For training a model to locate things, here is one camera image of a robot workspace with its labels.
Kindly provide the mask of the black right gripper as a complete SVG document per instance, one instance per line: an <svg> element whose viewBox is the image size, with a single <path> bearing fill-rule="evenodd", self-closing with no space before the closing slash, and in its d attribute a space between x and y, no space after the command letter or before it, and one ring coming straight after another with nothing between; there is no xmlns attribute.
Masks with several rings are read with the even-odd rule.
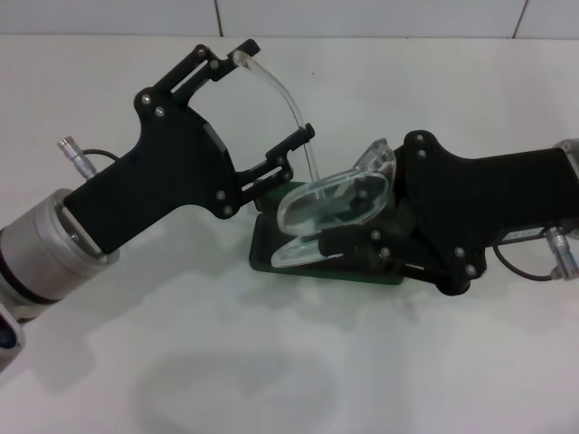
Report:
<svg viewBox="0 0 579 434"><path fill-rule="evenodd" d="M544 238L555 257L548 277L572 280L578 262L569 239L578 235L578 142L524 153L469 159L456 156L425 130L408 133L396 156L418 236L384 225L323 231L330 258L326 278L346 281L433 281L447 296L465 293L487 269L485 251ZM339 218L362 218L390 202L394 182L361 175L333 193ZM442 265L435 269L435 259Z"/></svg>

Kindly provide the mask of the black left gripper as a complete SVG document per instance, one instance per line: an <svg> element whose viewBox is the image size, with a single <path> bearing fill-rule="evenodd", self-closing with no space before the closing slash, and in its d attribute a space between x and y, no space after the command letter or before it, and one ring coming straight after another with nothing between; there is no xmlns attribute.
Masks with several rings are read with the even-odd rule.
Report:
<svg viewBox="0 0 579 434"><path fill-rule="evenodd" d="M198 44L156 88L137 94L137 144L63 201L102 251L117 250L185 205L228 219L242 204L293 178L288 152L315 136L309 123L269 150L263 162L235 173L223 141L204 118L185 108L207 81L217 82L237 68L236 51L252 57L260 50L248 39L220 59L208 46Z"/></svg>

